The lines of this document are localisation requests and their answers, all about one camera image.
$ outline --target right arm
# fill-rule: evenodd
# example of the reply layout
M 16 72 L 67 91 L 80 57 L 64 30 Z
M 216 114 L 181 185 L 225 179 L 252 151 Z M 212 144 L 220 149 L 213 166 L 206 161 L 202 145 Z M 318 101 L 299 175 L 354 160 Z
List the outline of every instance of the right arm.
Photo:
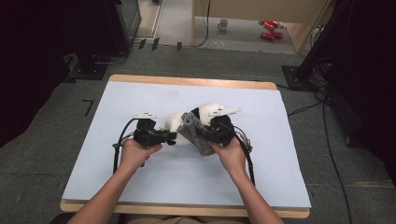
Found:
M 209 142 L 209 145 L 218 153 L 221 164 L 238 188 L 250 222 L 253 224 L 283 223 L 282 219 L 251 183 L 245 168 L 245 154 L 239 141 L 234 137 L 227 147 L 211 142 Z

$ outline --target wooden desk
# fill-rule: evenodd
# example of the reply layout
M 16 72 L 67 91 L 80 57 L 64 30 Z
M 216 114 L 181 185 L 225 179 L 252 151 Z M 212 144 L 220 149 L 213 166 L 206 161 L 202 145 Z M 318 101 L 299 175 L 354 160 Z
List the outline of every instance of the wooden desk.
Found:
M 164 85 L 226 87 L 253 90 L 276 90 L 276 85 L 269 82 L 235 81 L 219 79 L 201 79 L 184 77 L 142 77 L 114 75 L 109 81 L 150 83 Z M 87 201 L 61 200 L 61 209 L 65 212 L 77 212 Z M 309 216 L 308 208 L 277 208 L 281 217 L 305 218 Z M 174 216 L 210 216 L 210 217 L 247 217 L 244 206 L 210 206 L 210 205 L 178 205 L 153 203 L 118 203 L 114 213 L 146 214 L 146 215 L 174 215 Z
M 294 49 L 300 52 L 315 27 L 318 24 L 325 24 L 330 18 L 331 1 L 335 2 L 335 0 L 211 0 L 209 17 L 286 22 Z M 195 27 L 195 16 L 207 15 L 208 2 L 209 0 L 193 0 L 192 28 Z

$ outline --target white board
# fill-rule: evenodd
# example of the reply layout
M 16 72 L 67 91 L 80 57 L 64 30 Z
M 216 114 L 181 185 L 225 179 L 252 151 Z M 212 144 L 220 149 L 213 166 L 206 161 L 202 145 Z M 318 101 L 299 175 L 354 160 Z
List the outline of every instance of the white board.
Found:
M 311 207 L 279 91 L 115 81 L 107 83 L 63 199 L 88 201 L 106 183 L 112 175 L 112 144 L 135 115 L 156 114 L 158 129 L 174 113 L 212 101 L 242 108 L 230 118 L 251 140 L 256 187 L 264 199 L 276 207 Z M 243 205 L 216 154 L 201 157 L 193 145 L 166 144 L 138 169 L 120 202 Z

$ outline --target gray towel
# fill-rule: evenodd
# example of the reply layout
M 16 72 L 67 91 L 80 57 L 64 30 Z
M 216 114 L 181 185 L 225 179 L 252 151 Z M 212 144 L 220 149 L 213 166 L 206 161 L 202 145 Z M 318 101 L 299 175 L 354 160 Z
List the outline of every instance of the gray towel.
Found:
M 193 143 L 198 148 L 201 156 L 210 156 L 214 154 L 215 150 L 209 146 L 207 140 L 203 138 L 203 135 L 197 134 L 206 131 L 204 124 L 191 112 L 184 113 L 181 119 L 183 120 L 183 124 L 177 128 L 177 132 L 181 133 L 181 135 Z

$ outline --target human arm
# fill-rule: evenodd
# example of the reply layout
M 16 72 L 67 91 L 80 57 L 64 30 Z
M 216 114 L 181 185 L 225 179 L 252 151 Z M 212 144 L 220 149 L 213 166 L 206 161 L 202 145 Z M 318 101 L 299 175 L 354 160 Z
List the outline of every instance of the human arm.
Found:
M 141 147 L 135 140 L 128 140 L 122 147 L 120 166 L 102 188 L 81 208 L 68 223 L 108 223 L 114 207 L 129 179 L 151 155 L 163 148 L 157 145 Z
M 218 153 L 221 164 L 238 188 L 250 222 L 252 224 L 283 223 L 251 183 L 245 168 L 245 154 L 239 141 L 234 137 L 227 147 L 212 142 L 209 142 L 209 145 Z

